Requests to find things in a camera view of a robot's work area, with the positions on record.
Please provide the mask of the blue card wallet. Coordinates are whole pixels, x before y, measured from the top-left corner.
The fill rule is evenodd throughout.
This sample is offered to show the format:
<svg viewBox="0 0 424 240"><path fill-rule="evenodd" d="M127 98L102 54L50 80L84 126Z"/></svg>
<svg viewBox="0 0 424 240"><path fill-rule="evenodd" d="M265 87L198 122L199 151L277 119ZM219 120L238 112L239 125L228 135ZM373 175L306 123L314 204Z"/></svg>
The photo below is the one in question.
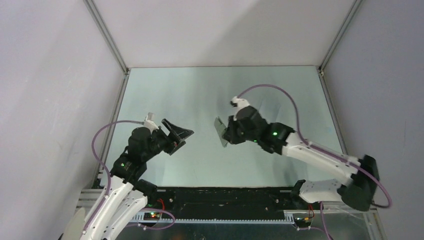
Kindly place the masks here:
<svg viewBox="0 0 424 240"><path fill-rule="evenodd" d="M227 127L219 116L217 116L214 120L214 127L221 142L221 145L226 148L228 145L228 141L224 139L224 133L226 132Z"/></svg>

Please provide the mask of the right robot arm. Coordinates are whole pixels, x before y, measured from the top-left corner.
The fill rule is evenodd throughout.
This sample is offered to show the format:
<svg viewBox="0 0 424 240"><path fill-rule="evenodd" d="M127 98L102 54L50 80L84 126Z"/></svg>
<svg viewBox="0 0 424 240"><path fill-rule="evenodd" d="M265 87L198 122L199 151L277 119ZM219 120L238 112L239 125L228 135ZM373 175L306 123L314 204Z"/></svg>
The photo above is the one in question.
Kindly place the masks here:
<svg viewBox="0 0 424 240"><path fill-rule="evenodd" d="M270 154L294 158L329 173L330 180L296 182L290 201L297 209L317 202L343 202L366 212L373 205L380 176L372 156L357 158L306 143L292 127L280 122L268 123L252 106L229 116L227 126L216 118L215 127L224 147L254 142Z"/></svg>

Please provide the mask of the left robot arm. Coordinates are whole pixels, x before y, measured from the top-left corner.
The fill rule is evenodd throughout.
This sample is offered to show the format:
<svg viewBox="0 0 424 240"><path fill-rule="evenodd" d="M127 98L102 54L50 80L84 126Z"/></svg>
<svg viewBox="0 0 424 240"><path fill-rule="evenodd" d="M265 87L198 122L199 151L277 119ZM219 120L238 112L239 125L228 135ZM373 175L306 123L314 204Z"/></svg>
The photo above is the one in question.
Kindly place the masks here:
<svg viewBox="0 0 424 240"><path fill-rule="evenodd" d="M115 240L140 211L150 211L158 202L157 186L141 179L147 162L164 152L174 154L185 145L193 130L161 121L165 133L151 116L138 122L122 154L108 169L101 163L107 182L96 202L86 212L79 209L65 227L61 240Z"/></svg>

